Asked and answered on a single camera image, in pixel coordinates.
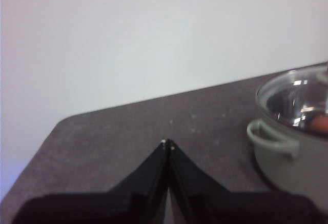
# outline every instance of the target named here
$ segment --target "cooking pot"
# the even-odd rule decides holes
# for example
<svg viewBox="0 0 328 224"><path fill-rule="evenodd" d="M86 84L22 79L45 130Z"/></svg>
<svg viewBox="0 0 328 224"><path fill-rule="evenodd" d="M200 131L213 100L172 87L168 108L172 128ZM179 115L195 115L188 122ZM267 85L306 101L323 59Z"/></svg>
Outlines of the cooking pot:
<svg viewBox="0 0 328 224"><path fill-rule="evenodd" d="M259 119L247 135L264 175L328 213L328 70L292 70L256 93Z"/></svg>

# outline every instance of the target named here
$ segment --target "white wall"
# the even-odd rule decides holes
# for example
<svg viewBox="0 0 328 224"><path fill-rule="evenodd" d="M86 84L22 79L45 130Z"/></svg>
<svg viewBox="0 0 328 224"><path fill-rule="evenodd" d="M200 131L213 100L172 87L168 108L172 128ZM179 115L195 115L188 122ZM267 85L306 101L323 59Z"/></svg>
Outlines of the white wall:
<svg viewBox="0 0 328 224"><path fill-rule="evenodd" d="M72 114L328 57L328 0L2 0L1 198Z"/></svg>

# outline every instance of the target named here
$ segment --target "pot handle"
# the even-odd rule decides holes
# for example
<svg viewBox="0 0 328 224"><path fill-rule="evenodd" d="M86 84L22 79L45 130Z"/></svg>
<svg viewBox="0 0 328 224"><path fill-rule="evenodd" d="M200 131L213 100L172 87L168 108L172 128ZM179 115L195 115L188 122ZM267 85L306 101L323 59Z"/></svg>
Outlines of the pot handle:
<svg viewBox="0 0 328 224"><path fill-rule="evenodd" d="M274 140L265 139L254 132L262 129L265 133L270 135ZM290 139L270 126L268 126L262 119L256 119L250 122L247 126L247 136L254 145L282 154L289 154L292 158L296 158L299 153L299 142Z"/></svg>

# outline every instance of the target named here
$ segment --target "speckled surface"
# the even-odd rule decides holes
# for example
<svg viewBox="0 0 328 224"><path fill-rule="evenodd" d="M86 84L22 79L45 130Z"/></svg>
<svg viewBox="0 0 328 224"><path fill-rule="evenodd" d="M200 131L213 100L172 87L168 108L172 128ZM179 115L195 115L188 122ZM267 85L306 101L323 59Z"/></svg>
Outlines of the speckled surface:
<svg viewBox="0 0 328 224"><path fill-rule="evenodd" d="M60 121L1 203L2 224L32 197L107 191L171 138L231 191L270 190L246 136L257 87L272 75L99 110ZM168 201L165 223L173 223Z"/></svg>

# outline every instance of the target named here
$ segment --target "table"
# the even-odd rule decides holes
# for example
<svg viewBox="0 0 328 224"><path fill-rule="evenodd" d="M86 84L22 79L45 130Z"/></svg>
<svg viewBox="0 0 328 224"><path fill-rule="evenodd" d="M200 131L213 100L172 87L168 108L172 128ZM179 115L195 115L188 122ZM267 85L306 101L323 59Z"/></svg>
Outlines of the table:
<svg viewBox="0 0 328 224"><path fill-rule="evenodd" d="M28 199L49 193L107 191L158 146L173 139L231 191L268 191L256 167L247 124L255 91L270 74L60 121L1 203L8 224ZM168 196L165 223L173 223Z"/></svg>

